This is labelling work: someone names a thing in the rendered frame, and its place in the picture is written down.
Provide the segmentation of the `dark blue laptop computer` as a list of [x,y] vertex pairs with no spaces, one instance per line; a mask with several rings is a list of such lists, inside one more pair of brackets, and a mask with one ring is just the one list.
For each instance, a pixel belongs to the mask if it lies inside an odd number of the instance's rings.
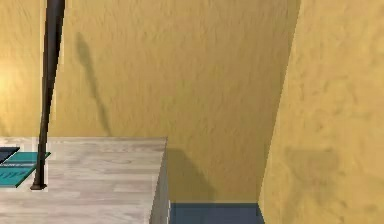
[[0,164],[6,161],[18,150],[19,147],[0,147]]

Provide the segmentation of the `pale wooden table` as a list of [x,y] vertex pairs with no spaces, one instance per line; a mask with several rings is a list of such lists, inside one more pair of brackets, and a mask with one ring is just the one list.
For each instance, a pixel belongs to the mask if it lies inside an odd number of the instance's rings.
[[164,137],[51,137],[47,187],[0,188],[0,224],[169,224]]

